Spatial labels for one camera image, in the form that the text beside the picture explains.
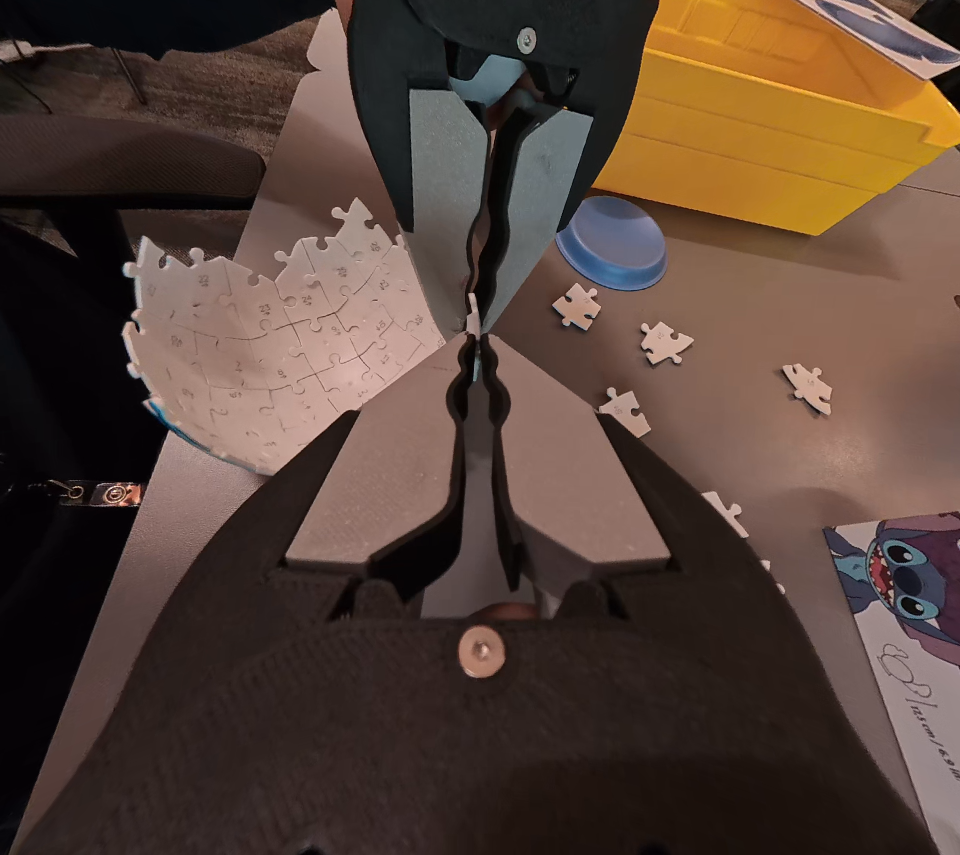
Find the cartoon character picture card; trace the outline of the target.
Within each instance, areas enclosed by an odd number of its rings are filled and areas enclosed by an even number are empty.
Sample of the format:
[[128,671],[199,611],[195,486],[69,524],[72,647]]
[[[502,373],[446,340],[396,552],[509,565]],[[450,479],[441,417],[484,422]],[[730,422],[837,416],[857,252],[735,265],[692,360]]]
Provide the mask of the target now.
[[941,853],[959,852],[959,513],[822,531]]

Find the dark grey chair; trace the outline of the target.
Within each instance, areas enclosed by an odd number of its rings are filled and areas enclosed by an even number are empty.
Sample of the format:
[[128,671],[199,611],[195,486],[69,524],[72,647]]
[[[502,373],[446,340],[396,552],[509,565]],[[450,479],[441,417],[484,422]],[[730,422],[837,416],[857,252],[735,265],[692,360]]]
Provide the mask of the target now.
[[261,156],[150,122],[41,114],[1,117],[1,204],[119,210],[249,210]]

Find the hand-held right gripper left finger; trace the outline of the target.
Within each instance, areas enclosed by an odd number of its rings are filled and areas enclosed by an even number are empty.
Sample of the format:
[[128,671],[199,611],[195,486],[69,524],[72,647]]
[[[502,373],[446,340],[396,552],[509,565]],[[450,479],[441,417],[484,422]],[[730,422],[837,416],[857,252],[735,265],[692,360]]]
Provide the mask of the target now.
[[294,571],[389,583],[421,595],[456,560],[464,421],[478,336],[460,333],[287,465],[305,499],[284,562]]

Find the person's dark clothed body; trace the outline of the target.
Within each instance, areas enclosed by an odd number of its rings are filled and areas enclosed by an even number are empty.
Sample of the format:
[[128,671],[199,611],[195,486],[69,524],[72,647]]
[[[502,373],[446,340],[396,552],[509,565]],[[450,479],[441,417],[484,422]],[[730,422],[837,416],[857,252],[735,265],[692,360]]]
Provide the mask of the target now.
[[166,437],[127,372],[127,259],[102,270],[2,222],[2,853],[137,517],[67,489],[147,483]]

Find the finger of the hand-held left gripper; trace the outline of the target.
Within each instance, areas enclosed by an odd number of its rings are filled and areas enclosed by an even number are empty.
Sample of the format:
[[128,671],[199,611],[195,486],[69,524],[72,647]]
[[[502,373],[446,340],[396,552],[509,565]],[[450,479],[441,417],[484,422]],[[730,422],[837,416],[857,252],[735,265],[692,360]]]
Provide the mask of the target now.
[[533,103],[496,134],[487,188],[489,228],[474,287],[487,333],[558,231],[593,118]]
[[414,227],[409,252],[442,334],[463,331],[472,231],[482,207],[489,132],[450,90],[409,93]]

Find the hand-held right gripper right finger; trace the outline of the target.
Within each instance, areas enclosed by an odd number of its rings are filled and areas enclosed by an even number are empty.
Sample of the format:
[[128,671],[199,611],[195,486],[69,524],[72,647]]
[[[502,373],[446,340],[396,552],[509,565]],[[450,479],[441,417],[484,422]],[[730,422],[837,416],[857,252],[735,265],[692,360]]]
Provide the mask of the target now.
[[661,571],[666,542],[594,409],[499,337],[480,339],[491,424],[496,544],[511,591],[526,580],[578,610],[585,584],[613,616],[614,580]]

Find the metal badge clip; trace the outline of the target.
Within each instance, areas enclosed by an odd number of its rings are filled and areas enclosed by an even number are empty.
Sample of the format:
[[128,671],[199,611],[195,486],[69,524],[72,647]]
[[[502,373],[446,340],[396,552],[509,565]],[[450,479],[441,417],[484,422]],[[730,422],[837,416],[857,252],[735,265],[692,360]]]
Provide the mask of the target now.
[[62,508],[136,509],[147,493],[140,481],[42,478],[2,484],[2,503],[30,498]]

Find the blue round stand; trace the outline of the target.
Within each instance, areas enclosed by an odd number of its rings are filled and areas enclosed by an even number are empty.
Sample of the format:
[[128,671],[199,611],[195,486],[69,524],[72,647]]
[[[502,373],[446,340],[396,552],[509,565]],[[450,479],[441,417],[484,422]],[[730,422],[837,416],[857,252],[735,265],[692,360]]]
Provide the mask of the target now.
[[624,198],[586,198],[556,244],[583,277],[611,290],[640,291],[666,274],[666,238],[654,218]]

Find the yellow plastic bin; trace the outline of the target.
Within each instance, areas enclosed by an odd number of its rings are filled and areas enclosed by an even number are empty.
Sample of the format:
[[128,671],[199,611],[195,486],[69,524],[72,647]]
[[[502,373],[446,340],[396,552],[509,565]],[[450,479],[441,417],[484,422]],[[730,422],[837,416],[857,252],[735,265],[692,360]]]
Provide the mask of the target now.
[[930,80],[801,0],[659,0],[593,187],[815,236],[957,145]]

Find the white and blue puzzle ball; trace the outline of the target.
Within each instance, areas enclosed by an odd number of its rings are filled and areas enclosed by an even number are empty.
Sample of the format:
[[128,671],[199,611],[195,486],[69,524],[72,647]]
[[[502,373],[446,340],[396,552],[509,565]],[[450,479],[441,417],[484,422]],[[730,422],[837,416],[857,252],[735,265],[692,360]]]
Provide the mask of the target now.
[[127,372],[169,431],[273,475],[447,342],[403,237],[360,198],[331,214],[335,235],[274,253],[274,279],[199,248],[185,263],[141,237],[124,266]]

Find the white card with blue print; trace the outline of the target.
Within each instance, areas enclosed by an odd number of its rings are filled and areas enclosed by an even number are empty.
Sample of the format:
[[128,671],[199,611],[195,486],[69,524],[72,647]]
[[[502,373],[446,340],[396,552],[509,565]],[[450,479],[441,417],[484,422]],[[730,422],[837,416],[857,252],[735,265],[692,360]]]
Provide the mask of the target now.
[[932,81],[959,65],[959,51],[874,0],[794,0],[911,76]]

